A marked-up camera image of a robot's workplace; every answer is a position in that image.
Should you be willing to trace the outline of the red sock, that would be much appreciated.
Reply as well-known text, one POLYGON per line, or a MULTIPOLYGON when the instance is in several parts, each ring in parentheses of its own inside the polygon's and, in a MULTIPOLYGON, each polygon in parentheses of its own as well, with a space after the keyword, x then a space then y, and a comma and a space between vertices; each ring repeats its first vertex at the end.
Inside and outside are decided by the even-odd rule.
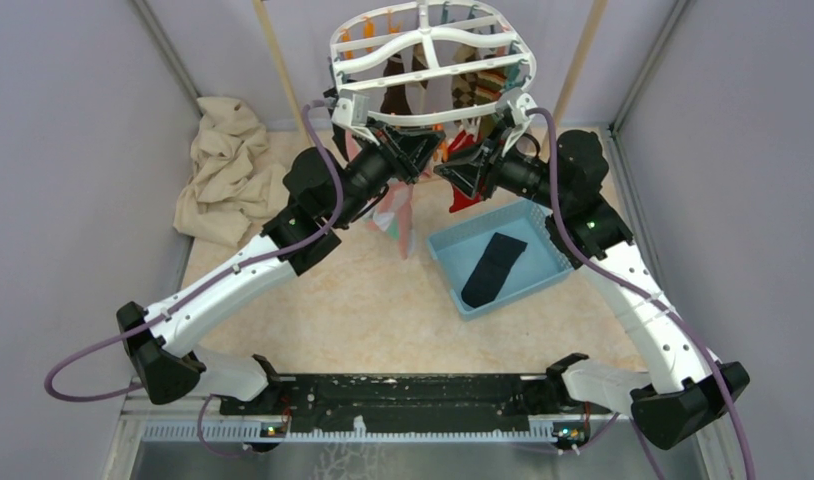
MULTIPOLYGON (((478 134, 460 129, 448 148, 447 161, 462 160, 472 155, 476 148, 478 134)), ((452 203, 448 209, 451 214, 465 210, 477 203, 477 200, 464 194, 456 187, 452 188, 452 203)))

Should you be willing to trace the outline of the white round clip hanger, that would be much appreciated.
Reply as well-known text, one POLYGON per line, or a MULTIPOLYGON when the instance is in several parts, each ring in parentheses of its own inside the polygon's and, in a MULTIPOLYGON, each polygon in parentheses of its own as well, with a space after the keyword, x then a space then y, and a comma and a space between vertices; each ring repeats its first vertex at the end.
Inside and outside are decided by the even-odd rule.
POLYGON ((425 127, 492 114, 494 102, 463 109, 438 107, 429 113, 390 115, 372 97, 392 85, 426 87, 434 80, 506 67, 503 90, 532 87, 537 60, 525 40, 496 8, 481 1, 408 1, 356 15, 329 40, 330 71, 342 90, 370 98, 368 123, 425 127), (383 76, 388 59, 400 54, 405 72, 383 76))

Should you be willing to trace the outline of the dark navy sock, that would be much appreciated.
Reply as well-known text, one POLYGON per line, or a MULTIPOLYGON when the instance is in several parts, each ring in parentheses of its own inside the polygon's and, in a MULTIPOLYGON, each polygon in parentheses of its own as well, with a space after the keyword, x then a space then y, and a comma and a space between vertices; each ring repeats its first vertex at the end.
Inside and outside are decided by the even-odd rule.
POLYGON ((494 233, 461 290, 461 300, 473 309, 495 301, 528 244, 502 233, 494 233))

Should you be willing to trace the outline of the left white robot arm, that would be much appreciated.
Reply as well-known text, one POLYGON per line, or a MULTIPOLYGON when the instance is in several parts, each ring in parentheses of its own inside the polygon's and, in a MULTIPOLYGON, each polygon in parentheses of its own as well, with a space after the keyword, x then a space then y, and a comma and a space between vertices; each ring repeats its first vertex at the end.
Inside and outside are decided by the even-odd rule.
POLYGON ((213 394, 260 414, 283 399, 280 377, 261 355, 234 357, 200 340, 243 306, 321 262, 341 243, 336 232, 358 220, 393 180, 415 182, 444 140, 434 128, 375 122, 371 140, 345 165, 327 149, 298 154, 283 179, 289 199, 233 257, 186 289, 142 307, 121 307, 117 321, 148 399, 166 405, 213 394))

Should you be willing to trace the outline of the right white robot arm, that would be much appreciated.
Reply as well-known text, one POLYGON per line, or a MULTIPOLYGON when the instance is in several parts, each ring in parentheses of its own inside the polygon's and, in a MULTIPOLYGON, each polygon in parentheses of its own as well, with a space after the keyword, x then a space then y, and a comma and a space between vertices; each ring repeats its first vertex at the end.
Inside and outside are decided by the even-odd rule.
POLYGON ((644 372, 632 372, 571 354, 547 369, 550 406, 608 408, 655 447, 671 449, 732 416, 749 374, 692 334, 649 273, 630 227, 603 196, 609 166, 598 136, 569 130, 549 147, 542 161, 497 134, 453 153, 435 173, 473 199, 501 189, 546 208, 549 239, 587 275, 645 363, 644 372))

